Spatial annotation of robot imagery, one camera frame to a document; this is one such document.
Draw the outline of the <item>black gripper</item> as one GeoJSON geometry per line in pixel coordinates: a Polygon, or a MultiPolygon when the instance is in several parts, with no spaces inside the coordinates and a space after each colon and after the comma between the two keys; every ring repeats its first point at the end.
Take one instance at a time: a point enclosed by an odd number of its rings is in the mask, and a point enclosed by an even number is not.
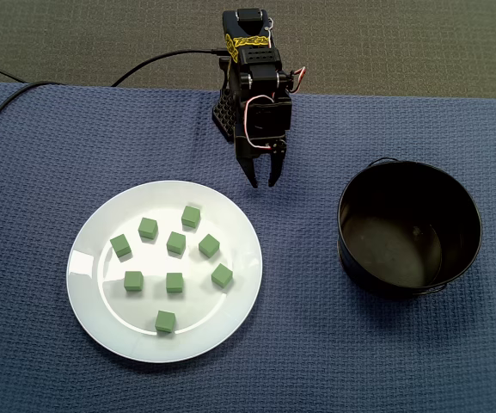
{"type": "Polygon", "coordinates": [[[236,161],[253,188],[258,188],[254,159],[271,155],[268,186],[279,180],[287,151],[286,132],[291,127],[292,99],[288,94],[258,95],[236,105],[234,146],[236,161]]]}

